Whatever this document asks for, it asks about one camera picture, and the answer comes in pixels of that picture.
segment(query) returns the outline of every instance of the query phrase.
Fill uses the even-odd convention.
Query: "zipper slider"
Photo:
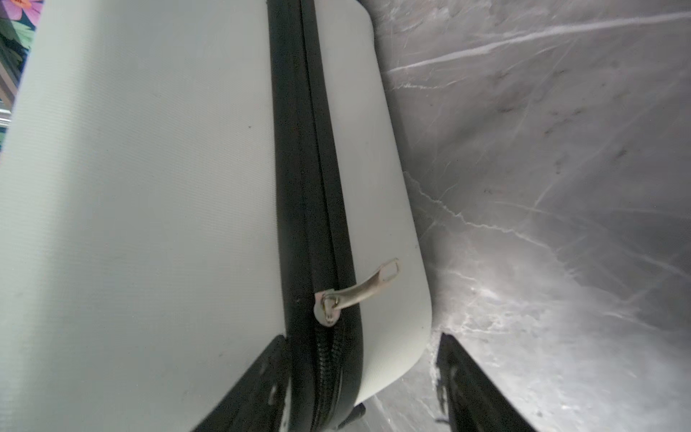
[[[333,327],[341,316],[341,309],[375,295],[386,288],[400,272],[398,258],[394,258],[380,265],[377,271],[363,283],[343,290],[324,290],[314,293],[314,317],[322,326]]]

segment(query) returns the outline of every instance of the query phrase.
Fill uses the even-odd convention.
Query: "luggage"
[[[0,429],[320,431],[425,349],[355,0],[51,2],[15,108]]]

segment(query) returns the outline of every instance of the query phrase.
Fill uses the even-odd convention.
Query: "pink flower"
[[[39,18],[41,18],[41,9],[43,9],[43,3],[35,0],[2,0],[2,6],[7,12],[7,17],[13,21],[18,21],[21,19],[21,11],[26,13],[26,17],[29,18],[31,24],[34,26],[39,25]]]

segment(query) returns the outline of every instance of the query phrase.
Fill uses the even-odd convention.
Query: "zipper pull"
[[[363,283],[343,290],[324,290],[314,294],[314,317],[322,326],[333,327],[341,309],[358,304],[382,289],[401,272],[398,258],[386,261]]]

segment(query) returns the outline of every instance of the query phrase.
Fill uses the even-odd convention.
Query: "marble floor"
[[[348,430],[449,430],[441,331],[538,430],[688,430],[691,1],[362,2],[434,322]]]

